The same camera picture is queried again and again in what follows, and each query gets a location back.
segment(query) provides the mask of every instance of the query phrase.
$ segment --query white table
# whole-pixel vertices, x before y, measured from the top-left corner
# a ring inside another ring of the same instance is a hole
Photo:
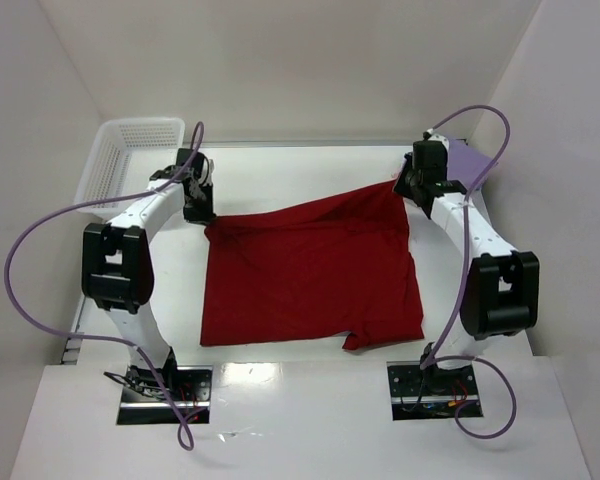
[[[206,149],[216,160],[218,214],[271,211],[388,180],[405,151]],[[167,161],[154,158],[146,168]],[[408,217],[427,339],[355,354],[341,349],[342,336],[200,347],[208,246],[202,228],[172,218],[151,244],[152,304],[181,365],[214,365],[211,423],[193,427],[196,450],[178,447],[174,425],[116,426],[120,387],[102,370],[123,372],[127,353],[85,342],[77,366],[45,370],[12,478],[589,478],[551,364],[531,355],[524,334],[485,355],[518,393],[518,421],[506,436],[481,442],[452,420],[392,421],[386,362],[417,360],[436,338],[461,264],[446,235],[420,211],[408,207]],[[81,329],[116,334],[90,301]],[[506,421],[510,401],[493,373],[475,368],[485,418],[467,422],[494,431]]]

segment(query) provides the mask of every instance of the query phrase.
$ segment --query purple object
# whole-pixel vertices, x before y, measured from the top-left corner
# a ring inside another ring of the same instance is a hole
[[[447,178],[460,180],[465,188],[480,176],[491,162],[491,158],[483,155],[475,148],[471,148],[461,140],[449,139],[449,162],[447,164]],[[480,188],[486,178],[483,178],[476,188]]]

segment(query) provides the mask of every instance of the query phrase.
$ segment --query wall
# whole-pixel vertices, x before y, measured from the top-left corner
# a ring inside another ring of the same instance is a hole
[[[2,264],[16,236],[70,203],[99,124],[97,111],[35,0],[0,1],[0,479],[8,478],[42,368],[59,342],[16,314]],[[85,218],[36,234],[16,258],[17,293],[37,318],[71,325]]]
[[[486,186],[491,218],[540,258],[532,343],[536,353],[557,356],[600,478],[600,0],[544,0],[491,103],[513,131]],[[471,142],[493,152],[501,130],[485,114]]]
[[[489,99],[538,1],[41,3],[105,118],[202,119],[213,140],[404,142]]]

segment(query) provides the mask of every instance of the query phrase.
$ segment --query folded garment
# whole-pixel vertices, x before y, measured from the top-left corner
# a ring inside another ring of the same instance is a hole
[[[343,348],[423,338],[409,226],[393,183],[270,213],[218,217],[200,344],[349,332]]]

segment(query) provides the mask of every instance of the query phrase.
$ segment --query laundry basket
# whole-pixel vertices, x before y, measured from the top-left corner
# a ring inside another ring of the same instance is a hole
[[[122,118],[104,123],[91,147],[74,203],[145,190],[151,174],[175,163],[183,138],[180,118]],[[110,220],[129,203],[107,203],[79,211]]]

